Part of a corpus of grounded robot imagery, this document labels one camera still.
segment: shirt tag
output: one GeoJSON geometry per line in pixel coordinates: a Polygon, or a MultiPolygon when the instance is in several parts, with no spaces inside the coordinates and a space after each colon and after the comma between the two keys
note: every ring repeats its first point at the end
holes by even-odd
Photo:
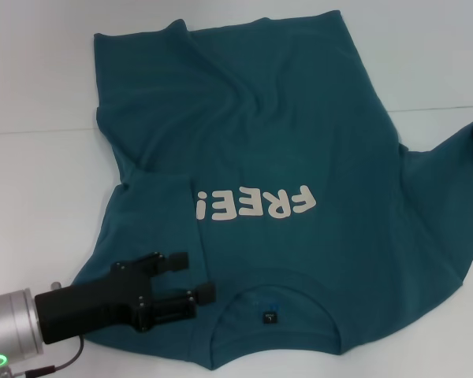
{"type": "Polygon", "coordinates": [[[266,311],[263,313],[264,324],[275,324],[278,322],[278,316],[275,311],[266,311]]]}

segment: white lettering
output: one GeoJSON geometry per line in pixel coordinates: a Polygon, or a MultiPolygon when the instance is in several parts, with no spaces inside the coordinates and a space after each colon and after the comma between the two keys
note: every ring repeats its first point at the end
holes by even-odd
{"type": "Polygon", "coordinates": [[[212,207],[214,209],[224,209],[224,213],[213,213],[212,219],[214,221],[229,221],[230,219],[237,217],[237,209],[235,208],[235,202],[233,201],[232,191],[213,191],[212,197],[223,198],[222,201],[214,202],[212,207]]]}
{"type": "Polygon", "coordinates": [[[238,213],[240,215],[248,216],[260,216],[263,215],[263,206],[261,204],[261,191],[253,187],[240,187],[240,191],[245,195],[251,197],[240,197],[238,200],[244,205],[250,205],[251,207],[240,207],[238,213]]]}
{"type": "Polygon", "coordinates": [[[198,198],[200,199],[196,203],[196,219],[201,221],[202,219],[205,219],[205,211],[207,210],[207,204],[204,201],[204,199],[207,198],[207,193],[201,191],[198,193],[198,198]]]}
{"type": "Polygon", "coordinates": [[[305,202],[303,205],[294,206],[292,208],[292,211],[295,213],[303,213],[317,204],[307,185],[302,185],[300,187],[300,193],[300,195],[293,195],[291,197],[292,201],[295,203],[305,202]]]}
{"type": "Polygon", "coordinates": [[[289,205],[289,198],[284,189],[278,191],[278,198],[276,198],[271,193],[265,191],[263,197],[270,201],[270,206],[268,207],[268,213],[277,219],[286,218],[291,215],[291,206],[289,205]]]}

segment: t-shirt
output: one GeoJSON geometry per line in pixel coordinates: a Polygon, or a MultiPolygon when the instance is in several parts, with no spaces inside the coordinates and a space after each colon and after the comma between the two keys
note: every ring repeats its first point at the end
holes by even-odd
{"type": "Polygon", "coordinates": [[[402,146],[338,11],[95,36],[97,121],[121,184],[76,283],[187,251],[155,292],[212,281],[195,319],[109,347],[216,369],[260,350],[331,354],[405,327],[473,259],[473,124],[402,146]]]}

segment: white table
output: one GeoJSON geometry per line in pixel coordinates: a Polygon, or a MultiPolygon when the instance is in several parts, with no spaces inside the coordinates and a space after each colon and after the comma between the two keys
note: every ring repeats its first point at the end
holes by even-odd
{"type": "MultiPolygon", "coordinates": [[[[69,284],[91,254],[118,182],[94,121],[94,33],[158,30],[178,18],[197,29],[332,9],[341,9],[405,144],[429,150],[473,120],[473,0],[0,0],[0,294],[69,284]]],[[[13,367],[60,364],[76,349],[67,340],[13,367]]],[[[473,378],[473,266],[464,287],[436,310],[341,357],[267,351],[211,373],[88,343],[56,376],[473,378]]]]}

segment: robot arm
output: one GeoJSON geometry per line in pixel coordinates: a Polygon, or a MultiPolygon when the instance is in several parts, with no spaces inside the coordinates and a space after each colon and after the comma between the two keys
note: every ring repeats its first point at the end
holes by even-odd
{"type": "Polygon", "coordinates": [[[32,298],[30,291],[0,295],[0,368],[42,353],[42,344],[115,324],[147,332],[156,324],[196,316],[196,305],[215,300],[212,283],[155,298],[151,277],[188,267],[186,253],[152,254],[119,261],[98,280],[58,288],[32,298]]]}

